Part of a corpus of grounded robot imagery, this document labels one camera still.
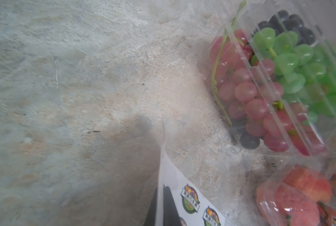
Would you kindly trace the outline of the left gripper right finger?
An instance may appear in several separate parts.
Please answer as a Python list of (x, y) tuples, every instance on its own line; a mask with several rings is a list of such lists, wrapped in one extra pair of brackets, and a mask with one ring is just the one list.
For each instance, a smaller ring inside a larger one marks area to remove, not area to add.
[(163, 226), (182, 226), (170, 187), (163, 187)]

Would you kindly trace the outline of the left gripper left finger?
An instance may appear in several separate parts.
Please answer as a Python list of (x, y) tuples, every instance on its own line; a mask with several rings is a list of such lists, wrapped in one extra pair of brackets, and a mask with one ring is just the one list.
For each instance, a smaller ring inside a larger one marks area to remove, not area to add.
[(153, 198), (144, 222), (144, 226), (155, 226), (155, 219), (156, 219), (156, 209), (157, 209), (157, 195), (158, 195), (158, 188), (154, 190)]

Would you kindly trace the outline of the white sticker sheet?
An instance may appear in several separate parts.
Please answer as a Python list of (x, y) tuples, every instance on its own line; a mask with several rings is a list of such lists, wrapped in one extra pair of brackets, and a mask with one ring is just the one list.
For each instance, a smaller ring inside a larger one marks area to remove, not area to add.
[(163, 226), (163, 187), (171, 189), (182, 226), (226, 226), (227, 220), (184, 174), (174, 165), (166, 151), (167, 137), (163, 120), (159, 151), (158, 195), (155, 226)]

